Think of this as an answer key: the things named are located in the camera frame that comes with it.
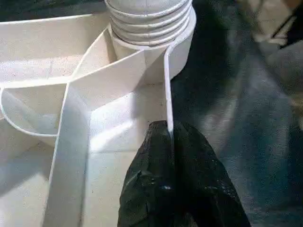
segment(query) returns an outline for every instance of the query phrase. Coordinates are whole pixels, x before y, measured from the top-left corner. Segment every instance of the white plastic part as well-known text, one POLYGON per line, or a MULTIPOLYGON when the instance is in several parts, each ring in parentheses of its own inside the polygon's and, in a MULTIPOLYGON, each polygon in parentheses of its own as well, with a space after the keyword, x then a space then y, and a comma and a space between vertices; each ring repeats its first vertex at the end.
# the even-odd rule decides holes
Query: white plastic part
POLYGON ((163 14, 171 13, 182 7, 187 0, 107 0, 107 4, 117 12, 128 14, 146 14, 163 12, 163 14))
POLYGON ((186 63, 194 10, 185 31, 157 47, 122 41, 108 21, 103 13, 0 23, 0 65, 14 72, 16 61, 29 62, 0 83, 0 226, 116 226, 126 170, 149 123, 167 120, 172 135, 169 79, 186 63), (54 59, 75 53, 64 73, 66 62, 54 59), (55 76, 43 73, 46 56, 55 76))
POLYGON ((117 36, 131 44, 152 46, 170 42, 186 29, 192 0, 105 2, 117 36))

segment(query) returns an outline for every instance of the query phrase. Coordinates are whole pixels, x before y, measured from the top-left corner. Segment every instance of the gray cloth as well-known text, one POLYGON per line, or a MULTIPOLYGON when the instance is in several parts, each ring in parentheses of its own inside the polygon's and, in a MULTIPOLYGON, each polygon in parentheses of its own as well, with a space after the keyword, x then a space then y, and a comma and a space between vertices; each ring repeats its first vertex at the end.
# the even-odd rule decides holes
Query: gray cloth
POLYGON ((253 226, 303 225, 303 155, 289 149, 290 102, 233 1, 194 1, 174 117, 198 128, 223 162, 253 226))
POLYGON ((303 92, 303 41, 285 47, 268 57, 286 92, 303 92))

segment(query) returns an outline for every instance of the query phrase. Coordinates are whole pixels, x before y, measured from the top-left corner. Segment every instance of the black rubber glove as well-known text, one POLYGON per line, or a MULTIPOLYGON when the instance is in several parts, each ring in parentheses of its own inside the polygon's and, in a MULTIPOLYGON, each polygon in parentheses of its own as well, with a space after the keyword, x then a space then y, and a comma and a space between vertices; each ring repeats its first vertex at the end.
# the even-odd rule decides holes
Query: black rubber glove
POLYGON ((173 226, 174 158, 165 121, 150 124, 125 177, 118 227, 173 226))
POLYGON ((250 227, 236 190, 206 138, 175 123, 178 198, 199 227, 250 227))
POLYGON ((153 122, 131 163, 118 227, 249 227, 236 190, 205 137, 176 122, 153 122))

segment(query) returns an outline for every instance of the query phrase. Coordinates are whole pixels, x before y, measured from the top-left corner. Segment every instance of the plastic tray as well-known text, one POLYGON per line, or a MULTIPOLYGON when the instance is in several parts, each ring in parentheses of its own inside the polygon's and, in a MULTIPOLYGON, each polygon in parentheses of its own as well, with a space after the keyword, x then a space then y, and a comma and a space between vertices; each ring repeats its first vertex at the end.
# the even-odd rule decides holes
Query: plastic tray
POLYGON ((0 226, 111 227, 149 123, 173 129, 170 78, 196 24, 124 43, 106 13, 0 23, 0 226))

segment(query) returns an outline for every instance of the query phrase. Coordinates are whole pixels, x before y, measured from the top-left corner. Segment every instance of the gloved hand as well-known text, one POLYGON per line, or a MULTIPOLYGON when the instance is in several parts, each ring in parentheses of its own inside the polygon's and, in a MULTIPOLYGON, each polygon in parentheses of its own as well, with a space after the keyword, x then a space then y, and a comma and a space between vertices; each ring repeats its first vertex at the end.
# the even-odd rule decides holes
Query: gloved hand
POLYGON ((249 227, 224 166, 206 138, 175 123, 150 124, 120 197, 118 227, 249 227))

